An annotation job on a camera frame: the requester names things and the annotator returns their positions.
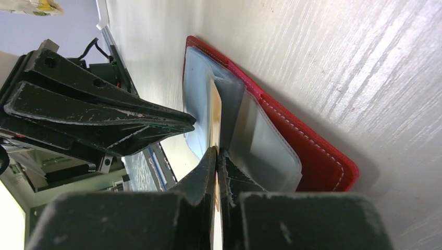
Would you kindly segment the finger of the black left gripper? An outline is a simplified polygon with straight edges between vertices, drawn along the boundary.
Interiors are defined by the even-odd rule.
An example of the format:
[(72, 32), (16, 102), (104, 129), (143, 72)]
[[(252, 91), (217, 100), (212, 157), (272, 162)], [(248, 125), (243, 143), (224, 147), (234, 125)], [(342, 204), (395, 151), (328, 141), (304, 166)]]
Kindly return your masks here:
[(67, 105), (56, 116), (45, 107), (36, 116), (68, 124), (194, 124), (195, 118), (140, 99), (77, 66), (49, 49), (34, 51), (24, 67), (31, 83)]
[(61, 83), (19, 81), (4, 111), (114, 156), (129, 156), (174, 135), (191, 132), (190, 114), (142, 100), (113, 85), (94, 93)]

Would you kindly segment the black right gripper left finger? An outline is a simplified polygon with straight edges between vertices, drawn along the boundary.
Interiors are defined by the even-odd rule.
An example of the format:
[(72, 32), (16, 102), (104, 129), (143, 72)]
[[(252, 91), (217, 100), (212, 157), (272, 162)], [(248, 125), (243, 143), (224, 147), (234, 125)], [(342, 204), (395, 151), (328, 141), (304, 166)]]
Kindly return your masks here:
[(168, 191), (62, 194), (26, 249), (212, 249), (216, 161), (212, 146)]

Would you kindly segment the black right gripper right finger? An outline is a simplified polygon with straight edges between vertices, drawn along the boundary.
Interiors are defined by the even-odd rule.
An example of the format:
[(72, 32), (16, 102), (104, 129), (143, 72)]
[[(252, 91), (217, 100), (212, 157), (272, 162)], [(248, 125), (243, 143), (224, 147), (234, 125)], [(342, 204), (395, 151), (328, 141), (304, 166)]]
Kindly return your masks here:
[(223, 249), (393, 249), (376, 208), (353, 193), (268, 192), (218, 154)]

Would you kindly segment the red leather card holder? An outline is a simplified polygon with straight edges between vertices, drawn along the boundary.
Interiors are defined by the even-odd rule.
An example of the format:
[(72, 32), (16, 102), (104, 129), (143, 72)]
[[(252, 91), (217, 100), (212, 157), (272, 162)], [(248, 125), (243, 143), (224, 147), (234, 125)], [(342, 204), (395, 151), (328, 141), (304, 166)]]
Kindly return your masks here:
[(298, 192), (345, 192), (359, 178), (357, 165), (285, 106), (263, 90), (249, 75), (217, 49), (193, 35), (186, 47), (194, 46), (241, 79), (264, 109), (277, 130), (294, 149), (302, 163), (303, 177)]

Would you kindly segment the white card edgewise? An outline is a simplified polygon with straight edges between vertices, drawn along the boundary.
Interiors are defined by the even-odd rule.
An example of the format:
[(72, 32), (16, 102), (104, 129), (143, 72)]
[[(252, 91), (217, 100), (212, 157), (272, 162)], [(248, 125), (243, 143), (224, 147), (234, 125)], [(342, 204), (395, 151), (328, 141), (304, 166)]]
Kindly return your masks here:
[[(216, 153), (219, 152), (220, 141), (220, 121), (222, 115), (222, 100), (218, 93), (214, 80), (211, 81), (210, 87), (210, 146), (215, 147)], [(223, 249), (223, 236), (221, 228), (221, 214), (219, 204), (219, 183), (218, 174), (215, 171), (214, 179), (214, 198), (213, 198), (213, 221), (211, 229), (212, 249)]]

